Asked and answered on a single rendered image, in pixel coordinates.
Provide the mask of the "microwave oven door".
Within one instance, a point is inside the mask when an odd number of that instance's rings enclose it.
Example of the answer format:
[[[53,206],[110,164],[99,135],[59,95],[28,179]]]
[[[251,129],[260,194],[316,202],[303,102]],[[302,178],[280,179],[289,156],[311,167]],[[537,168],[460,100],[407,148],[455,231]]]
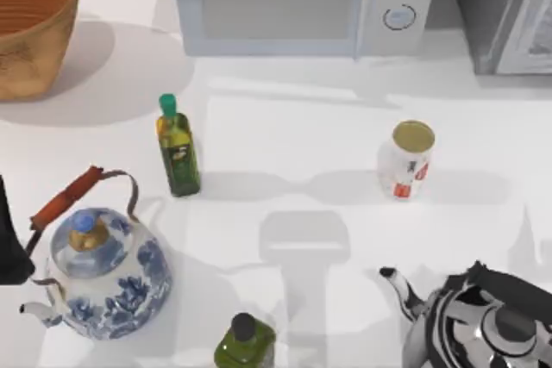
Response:
[[[176,0],[188,55],[349,56],[364,0]]]

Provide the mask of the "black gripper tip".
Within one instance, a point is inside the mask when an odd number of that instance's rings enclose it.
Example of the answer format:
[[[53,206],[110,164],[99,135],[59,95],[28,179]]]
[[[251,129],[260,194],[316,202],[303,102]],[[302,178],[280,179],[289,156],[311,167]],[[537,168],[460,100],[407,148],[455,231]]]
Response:
[[[35,265],[17,238],[0,175],[0,286],[24,284],[34,272]]]

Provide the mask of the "pale microwave oven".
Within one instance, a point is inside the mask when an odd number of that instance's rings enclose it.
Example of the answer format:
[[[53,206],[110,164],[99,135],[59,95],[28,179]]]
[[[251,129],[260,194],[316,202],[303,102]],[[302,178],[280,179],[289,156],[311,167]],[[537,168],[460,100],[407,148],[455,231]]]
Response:
[[[400,56],[431,0],[176,0],[191,56]]]

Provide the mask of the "brown wicker basket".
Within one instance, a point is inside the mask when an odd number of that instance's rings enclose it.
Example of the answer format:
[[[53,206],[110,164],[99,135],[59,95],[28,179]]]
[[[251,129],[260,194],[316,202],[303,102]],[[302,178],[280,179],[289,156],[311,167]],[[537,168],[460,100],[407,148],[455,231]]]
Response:
[[[79,0],[0,0],[0,102],[36,99],[53,86]]]

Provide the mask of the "microwave knob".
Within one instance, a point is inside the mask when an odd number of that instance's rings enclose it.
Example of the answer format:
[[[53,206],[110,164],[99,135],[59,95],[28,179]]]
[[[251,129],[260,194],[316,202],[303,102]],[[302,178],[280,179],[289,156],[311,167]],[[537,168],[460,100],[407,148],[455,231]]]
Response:
[[[395,9],[388,9],[382,22],[392,31],[401,31],[411,27],[417,19],[417,12],[407,4],[401,4]]]

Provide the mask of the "green bottle with black cap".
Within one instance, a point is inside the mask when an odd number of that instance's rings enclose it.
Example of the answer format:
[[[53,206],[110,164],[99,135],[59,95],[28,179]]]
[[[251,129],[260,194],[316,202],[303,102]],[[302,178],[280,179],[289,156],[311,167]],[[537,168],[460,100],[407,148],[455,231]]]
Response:
[[[248,312],[236,314],[214,352],[216,368],[275,368],[272,327]]]

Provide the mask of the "blue and white teapot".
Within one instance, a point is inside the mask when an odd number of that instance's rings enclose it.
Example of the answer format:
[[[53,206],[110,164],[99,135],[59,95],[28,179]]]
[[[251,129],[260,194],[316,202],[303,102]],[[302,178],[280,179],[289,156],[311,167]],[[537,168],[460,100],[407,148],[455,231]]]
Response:
[[[135,215],[136,180],[130,181],[125,213],[72,208],[95,184],[123,173],[91,166],[31,217],[28,253],[49,224],[67,215],[50,240],[42,277],[31,280],[44,287],[49,302],[23,303],[20,314],[35,316],[45,327],[65,323],[92,340],[116,340],[160,312],[173,277],[158,239]]]

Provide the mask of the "red and white can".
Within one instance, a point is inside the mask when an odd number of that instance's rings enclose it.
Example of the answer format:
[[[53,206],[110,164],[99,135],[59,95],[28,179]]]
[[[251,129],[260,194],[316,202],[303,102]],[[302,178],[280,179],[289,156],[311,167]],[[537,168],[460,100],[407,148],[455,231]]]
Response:
[[[435,133],[425,122],[405,120],[394,127],[377,158],[378,179],[388,196],[407,201],[419,192],[435,142]]]

